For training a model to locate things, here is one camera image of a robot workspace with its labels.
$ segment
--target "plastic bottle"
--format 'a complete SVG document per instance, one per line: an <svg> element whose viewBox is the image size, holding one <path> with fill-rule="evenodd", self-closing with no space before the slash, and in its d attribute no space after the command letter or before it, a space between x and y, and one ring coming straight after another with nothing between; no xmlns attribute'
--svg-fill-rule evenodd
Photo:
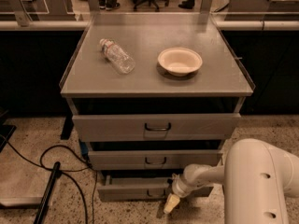
<svg viewBox="0 0 299 224"><path fill-rule="evenodd" d="M134 69L133 58L113 40L101 39L100 47L104 55L112 62L114 69L120 74L128 74Z"/></svg>

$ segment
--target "drawer handle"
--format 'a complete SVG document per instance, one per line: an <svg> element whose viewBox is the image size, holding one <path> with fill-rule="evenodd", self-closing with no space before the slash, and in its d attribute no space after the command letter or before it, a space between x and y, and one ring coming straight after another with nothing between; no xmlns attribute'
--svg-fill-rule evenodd
<svg viewBox="0 0 299 224"><path fill-rule="evenodd" d="M164 198L164 197L166 196L166 191L165 191L165 189L163 189L163 194L155 194L155 195L152 195L152 194L150 194L150 191L147 190L147 195L148 195L148 197L150 197L150 198Z"/></svg>
<svg viewBox="0 0 299 224"><path fill-rule="evenodd" d="M149 165L163 165L163 164L166 164L166 161L167 161L166 157L164 157L164 160L160 161L160 162L151 162L151 161L148 161L148 158L146 158L146 164L149 164Z"/></svg>
<svg viewBox="0 0 299 224"><path fill-rule="evenodd" d="M171 123L168 123L166 128L150 128L147 123L144 124L144 128L147 131L169 131L171 129Z"/></svg>

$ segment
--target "terrazzo floor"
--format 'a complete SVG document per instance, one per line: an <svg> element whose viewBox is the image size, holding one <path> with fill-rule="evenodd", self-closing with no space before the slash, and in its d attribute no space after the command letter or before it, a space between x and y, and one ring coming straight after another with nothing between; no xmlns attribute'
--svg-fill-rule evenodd
<svg viewBox="0 0 299 224"><path fill-rule="evenodd" d="M79 154L78 135L73 130L69 140L61 140L63 118L8 119L6 124L17 126L10 143L24 157L38 163L42 152L62 144ZM244 116L231 139L223 146L223 158L230 146L243 138L257 138L299 156L299 116ZM52 167L59 161L61 169L81 169L84 164L66 149L56 148L45 156L45 165ZM186 199L170 215L163 214L164 201L102 203L92 196L95 172L84 170L69 173L78 181L85 196L88 223L98 224L206 224L224 223L224 197L220 185L215 185L207 198ZM0 197L42 196L50 172L22 160L8 145L0 153ZM299 199L286 199L290 224L299 223ZM0 223L33 223L37 209L0 209ZM85 223L84 208L78 189L62 175L56 182L50 208L44 223Z"/></svg>

